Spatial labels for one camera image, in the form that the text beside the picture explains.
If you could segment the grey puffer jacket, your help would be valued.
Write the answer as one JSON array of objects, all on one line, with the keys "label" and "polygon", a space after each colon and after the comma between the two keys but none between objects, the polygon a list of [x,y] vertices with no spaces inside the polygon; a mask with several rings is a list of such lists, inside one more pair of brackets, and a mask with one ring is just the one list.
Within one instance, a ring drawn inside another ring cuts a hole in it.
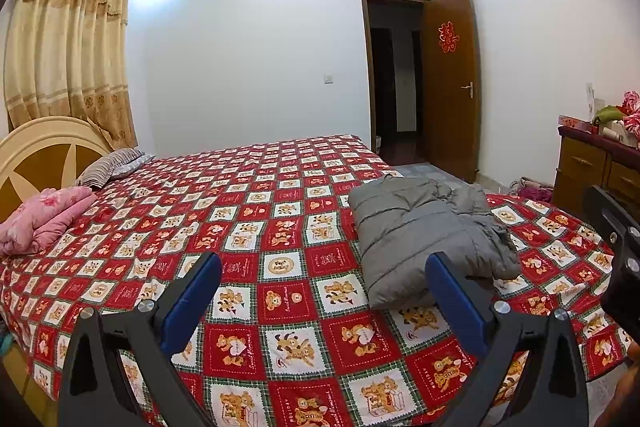
[{"label": "grey puffer jacket", "polygon": [[512,280],[520,259],[508,228],[481,187],[452,188],[433,179],[383,176],[348,194],[369,306],[431,306],[425,263],[444,253],[472,280]]}]

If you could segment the brown wooden dresser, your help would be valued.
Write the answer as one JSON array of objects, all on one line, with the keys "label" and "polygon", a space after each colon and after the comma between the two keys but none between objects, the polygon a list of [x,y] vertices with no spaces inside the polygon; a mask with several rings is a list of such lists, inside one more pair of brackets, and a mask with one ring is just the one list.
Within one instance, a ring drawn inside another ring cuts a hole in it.
[{"label": "brown wooden dresser", "polygon": [[639,221],[639,151],[582,130],[561,126],[552,204],[586,221],[585,191],[603,188]]}]

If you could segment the pink folded blanket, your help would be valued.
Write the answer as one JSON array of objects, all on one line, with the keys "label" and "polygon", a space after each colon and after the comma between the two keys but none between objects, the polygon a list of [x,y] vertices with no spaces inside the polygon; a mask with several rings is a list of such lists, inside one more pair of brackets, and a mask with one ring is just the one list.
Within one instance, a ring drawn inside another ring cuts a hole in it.
[{"label": "pink folded blanket", "polygon": [[1,223],[2,256],[21,256],[45,251],[75,219],[96,201],[88,186],[46,188],[29,197]]}]

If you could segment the items on dresser top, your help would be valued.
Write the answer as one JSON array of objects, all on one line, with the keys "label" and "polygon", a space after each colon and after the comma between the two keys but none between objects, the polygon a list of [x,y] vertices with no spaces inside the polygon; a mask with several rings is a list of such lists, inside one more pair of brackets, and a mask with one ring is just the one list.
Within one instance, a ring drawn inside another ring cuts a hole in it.
[{"label": "items on dresser top", "polygon": [[603,136],[603,138],[638,150],[639,148],[639,92],[626,91],[620,105],[606,104],[596,97],[593,85],[586,84],[588,120],[560,115],[560,128],[568,128]]}]

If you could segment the red patchwork bear bedspread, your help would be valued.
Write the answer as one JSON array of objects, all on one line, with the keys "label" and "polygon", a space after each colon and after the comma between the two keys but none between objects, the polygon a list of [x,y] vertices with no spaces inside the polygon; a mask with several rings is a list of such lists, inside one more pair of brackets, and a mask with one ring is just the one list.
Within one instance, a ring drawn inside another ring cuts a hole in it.
[{"label": "red patchwork bear bedspread", "polygon": [[439,309],[378,311],[348,195],[393,169],[356,136],[155,159],[38,254],[4,260],[6,370],[43,424],[75,323],[155,299],[201,254],[222,275],[172,361],[221,426],[416,426],[472,371]]}]

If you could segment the striped grey pillow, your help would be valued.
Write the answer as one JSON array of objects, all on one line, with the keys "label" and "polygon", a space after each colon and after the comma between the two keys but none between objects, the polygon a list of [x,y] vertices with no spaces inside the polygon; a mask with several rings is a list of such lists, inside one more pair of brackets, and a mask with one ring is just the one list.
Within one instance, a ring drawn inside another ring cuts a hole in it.
[{"label": "striped grey pillow", "polygon": [[124,179],[155,156],[143,153],[137,148],[122,148],[114,150],[93,161],[76,179],[75,186],[88,186],[93,190],[102,190],[111,181]]}]

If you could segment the cream wooden headboard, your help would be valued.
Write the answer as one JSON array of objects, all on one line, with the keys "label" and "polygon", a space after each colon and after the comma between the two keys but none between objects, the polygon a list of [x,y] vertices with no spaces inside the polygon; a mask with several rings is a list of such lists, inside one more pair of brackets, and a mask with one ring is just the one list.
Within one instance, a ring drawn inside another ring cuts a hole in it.
[{"label": "cream wooden headboard", "polygon": [[46,188],[73,185],[111,151],[91,124],[72,117],[38,118],[13,130],[1,141],[1,219]]}]

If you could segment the brown wooden door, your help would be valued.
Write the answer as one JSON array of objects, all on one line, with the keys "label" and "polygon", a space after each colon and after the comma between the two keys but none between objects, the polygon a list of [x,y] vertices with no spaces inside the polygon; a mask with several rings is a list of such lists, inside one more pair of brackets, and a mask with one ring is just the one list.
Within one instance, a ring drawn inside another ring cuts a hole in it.
[{"label": "brown wooden door", "polygon": [[[460,42],[444,53],[438,28],[451,20]],[[427,0],[421,20],[423,128],[427,160],[472,183],[480,153],[480,51],[471,0]]]}]

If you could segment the red double happiness decoration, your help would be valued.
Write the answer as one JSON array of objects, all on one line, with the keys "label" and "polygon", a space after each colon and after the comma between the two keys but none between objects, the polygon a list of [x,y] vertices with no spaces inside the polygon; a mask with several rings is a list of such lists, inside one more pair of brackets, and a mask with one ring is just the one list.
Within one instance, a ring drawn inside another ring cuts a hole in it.
[{"label": "red double happiness decoration", "polygon": [[454,23],[448,20],[438,28],[438,45],[444,53],[454,53],[457,51],[460,36],[457,34]]}]

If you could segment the beige patterned curtain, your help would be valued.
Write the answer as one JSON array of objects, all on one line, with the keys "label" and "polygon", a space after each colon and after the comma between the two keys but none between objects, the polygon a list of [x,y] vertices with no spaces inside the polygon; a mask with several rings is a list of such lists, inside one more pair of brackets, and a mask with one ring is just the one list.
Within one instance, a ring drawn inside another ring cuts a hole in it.
[{"label": "beige patterned curtain", "polygon": [[128,0],[13,0],[3,71],[10,127],[73,117],[113,150],[136,146],[127,23]]}]

